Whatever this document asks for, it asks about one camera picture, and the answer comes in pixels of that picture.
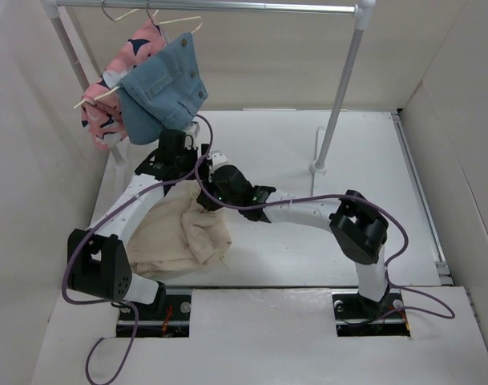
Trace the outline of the beige trousers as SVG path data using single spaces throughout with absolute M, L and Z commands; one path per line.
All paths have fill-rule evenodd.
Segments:
M 196 199 L 193 180 L 172 187 L 140 222 L 126 246 L 133 273 L 145 278 L 202 271 L 224 260 L 232 245 L 222 209 L 209 212 Z

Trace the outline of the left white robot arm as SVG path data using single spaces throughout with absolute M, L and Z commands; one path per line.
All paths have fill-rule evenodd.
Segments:
M 75 229 L 67 240 L 67 267 L 62 296 L 69 304 L 76 300 L 69 290 L 90 295 L 88 304 L 104 302 L 138 306 L 149 318 L 158 318 L 166 309 L 162 283 L 131 271 L 126 246 L 150 209 L 160 202 L 170 187 L 190 180 L 209 157 L 212 143 L 186 145 L 196 138 L 198 123 L 182 132 L 165 130 L 157 149 L 135 170 L 119 199 L 89 229 Z

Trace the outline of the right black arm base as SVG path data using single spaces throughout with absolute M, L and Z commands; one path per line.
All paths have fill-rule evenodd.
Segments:
M 402 306 L 399 292 L 387 294 L 381 302 L 373 302 L 358 293 L 336 293 L 333 309 L 338 337 L 409 337 L 409 323 L 405 312 L 393 312 Z

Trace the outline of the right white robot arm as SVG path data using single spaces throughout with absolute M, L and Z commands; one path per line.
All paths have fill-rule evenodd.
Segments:
M 234 209 L 249 221 L 291 223 L 331 233 L 343 255 L 355 264 L 357 305 L 368 316 L 384 310 L 389 294 L 384 244 L 388 222 L 358 192 L 329 198 L 298 198 L 271 186 L 253 185 L 234 165 L 195 172 L 201 193 L 197 202 L 210 212 Z

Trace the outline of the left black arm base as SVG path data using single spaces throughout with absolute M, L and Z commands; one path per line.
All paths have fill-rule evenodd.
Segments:
M 190 294 L 166 296 L 161 311 L 151 305 L 136 303 L 139 313 L 136 338 L 188 338 L 191 314 Z M 119 310 L 115 326 L 117 338 L 130 338 L 135 324 L 135 312 L 128 306 L 113 304 Z

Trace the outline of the wooden hanger under pink shorts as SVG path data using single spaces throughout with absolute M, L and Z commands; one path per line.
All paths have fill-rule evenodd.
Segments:
M 108 12 L 107 12 L 107 9 L 106 9 L 106 4 L 107 4 L 107 1 L 106 0 L 101 0 L 100 1 L 100 8 L 101 8 L 101 11 L 103 12 L 103 14 L 111 21 L 111 22 L 120 22 L 121 20 L 123 20 L 124 18 L 136 13 L 139 11 L 139 9 L 131 9 L 129 10 L 128 12 L 124 13 L 124 14 L 120 14 L 118 16 L 115 16 L 115 17 L 112 17 Z

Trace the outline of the wooden hanger under denim shorts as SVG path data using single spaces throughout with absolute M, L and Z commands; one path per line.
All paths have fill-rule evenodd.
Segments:
M 148 18 L 151 20 L 151 22 L 154 24 L 154 25 L 158 25 L 158 26 L 165 26 L 165 25 L 168 25 L 168 24 L 173 24 L 173 23 L 178 23 L 178 22 L 190 22 L 192 20 L 198 20 L 199 21 L 199 24 L 197 25 L 196 28 L 194 28 L 191 32 L 194 34 L 196 33 L 203 25 L 203 18 L 199 15 L 196 15 L 196 16 L 191 16 L 191 17 L 187 17 L 187 18 L 177 18 L 177 19 L 172 19 L 172 20 L 165 20 L 165 21 L 156 21 L 155 20 L 155 16 L 159 13 L 160 10 L 155 10 L 155 12 L 153 14 L 151 14 L 149 12 L 149 1 L 147 1 L 146 3 L 146 6 L 145 6 L 145 12 L 148 16 Z M 115 93 L 117 90 L 119 89 L 119 87 L 113 87 L 111 88 L 108 92 L 105 92 L 103 94 L 100 94 L 100 95 L 97 95 L 95 98 L 93 98 L 93 100 L 95 102 L 101 100 L 102 98 L 106 98 L 107 96 Z

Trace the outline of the blue denim shorts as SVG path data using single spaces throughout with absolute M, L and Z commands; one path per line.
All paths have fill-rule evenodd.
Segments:
M 183 131 L 208 97 L 192 33 L 182 34 L 138 65 L 118 87 L 123 125 L 132 144 L 150 144 L 166 129 Z

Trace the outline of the metal clothes rack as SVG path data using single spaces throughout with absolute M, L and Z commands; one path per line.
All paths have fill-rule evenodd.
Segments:
M 80 87 L 85 90 L 90 82 L 87 79 L 83 65 L 77 56 L 69 35 L 63 25 L 59 9 L 61 7 L 97 7 L 104 10 L 107 6 L 114 8 L 128 8 L 136 10 L 181 10 L 181 11 L 228 11 L 228 12 L 282 12 L 293 14 L 332 14 L 349 16 L 354 19 L 354 30 L 345 65 L 341 73 L 337 94 L 331 110 L 331 115 L 325 129 L 317 158 L 310 165 L 313 175 L 326 173 L 325 161 L 329 153 L 333 134 L 353 73 L 357 53 L 361 45 L 363 34 L 369 25 L 369 20 L 375 7 L 375 1 L 360 1 L 353 6 L 288 4 L 278 2 L 240 2 L 240 1 L 42 1 L 42 8 L 50 19 L 58 39 L 65 51 L 69 63 L 75 73 Z

